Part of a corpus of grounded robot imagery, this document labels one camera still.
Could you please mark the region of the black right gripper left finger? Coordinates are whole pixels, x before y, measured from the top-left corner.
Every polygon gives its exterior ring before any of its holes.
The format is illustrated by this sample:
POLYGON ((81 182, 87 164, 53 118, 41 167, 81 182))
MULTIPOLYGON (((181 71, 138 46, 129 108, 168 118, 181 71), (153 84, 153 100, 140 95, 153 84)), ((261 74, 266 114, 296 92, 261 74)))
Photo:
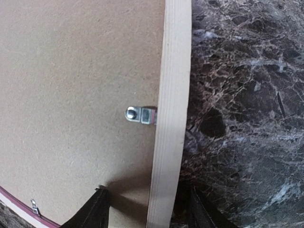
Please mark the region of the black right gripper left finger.
POLYGON ((110 192, 100 185, 78 212, 61 228, 108 228, 110 192))

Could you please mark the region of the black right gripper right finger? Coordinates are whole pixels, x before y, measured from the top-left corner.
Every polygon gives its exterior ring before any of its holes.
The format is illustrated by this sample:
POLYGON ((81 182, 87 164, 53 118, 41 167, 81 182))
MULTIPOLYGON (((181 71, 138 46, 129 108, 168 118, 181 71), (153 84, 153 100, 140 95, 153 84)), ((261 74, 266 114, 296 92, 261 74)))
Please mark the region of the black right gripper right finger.
POLYGON ((189 228, 237 228, 197 187, 190 190, 189 228))

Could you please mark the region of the brown fibreboard backing board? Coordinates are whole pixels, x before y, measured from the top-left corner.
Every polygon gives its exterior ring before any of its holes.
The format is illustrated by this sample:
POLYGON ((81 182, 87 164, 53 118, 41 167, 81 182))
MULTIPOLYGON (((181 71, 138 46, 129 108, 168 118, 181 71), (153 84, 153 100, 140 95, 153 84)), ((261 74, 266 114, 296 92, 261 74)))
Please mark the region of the brown fibreboard backing board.
POLYGON ((165 2, 0 3, 0 185, 61 225, 107 186, 109 227, 146 224, 165 2))

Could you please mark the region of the wooden pink picture frame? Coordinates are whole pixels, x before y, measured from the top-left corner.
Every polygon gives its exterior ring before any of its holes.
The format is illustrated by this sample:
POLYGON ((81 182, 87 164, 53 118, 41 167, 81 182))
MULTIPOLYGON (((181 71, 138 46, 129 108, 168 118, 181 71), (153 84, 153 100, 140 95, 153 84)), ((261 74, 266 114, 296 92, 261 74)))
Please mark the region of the wooden pink picture frame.
MULTIPOLYGON (((167 228, 176 197, 190 88, 191 1, 164 0, 161 68, 152 169, 144 228, 167 228)), ((22 218, 22 225, 59 228, 37 216, 0 186, 0 207, 22 218)))

